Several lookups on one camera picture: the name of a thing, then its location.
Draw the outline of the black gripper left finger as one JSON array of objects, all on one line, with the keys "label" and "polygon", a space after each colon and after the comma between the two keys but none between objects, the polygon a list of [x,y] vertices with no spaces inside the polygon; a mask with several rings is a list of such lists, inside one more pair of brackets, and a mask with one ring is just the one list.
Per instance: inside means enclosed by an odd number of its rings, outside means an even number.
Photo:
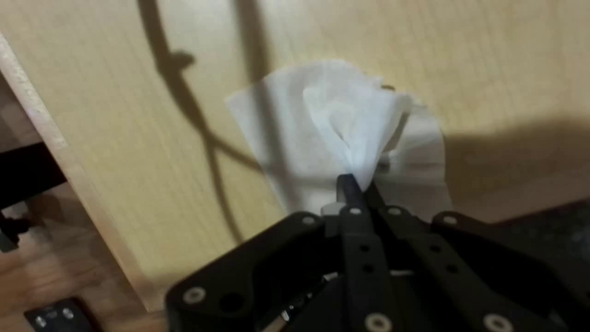
[{"label": "black gripper left finger", "polygon": [[338,177],[347,319],[352,332],[393,332],[393,288],[373,216],[352,175]]}]

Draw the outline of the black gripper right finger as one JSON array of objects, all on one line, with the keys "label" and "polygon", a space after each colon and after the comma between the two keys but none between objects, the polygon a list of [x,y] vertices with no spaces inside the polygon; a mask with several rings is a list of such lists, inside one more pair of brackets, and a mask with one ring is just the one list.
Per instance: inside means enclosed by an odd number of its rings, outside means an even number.
[{"label": "black gripper right finger", "polygon": [[494,292],[439,235],[375,185],[365,192],[376,225],[408,277],[393,277],[395,327],[400,332],[563,332],[563,327]]}]

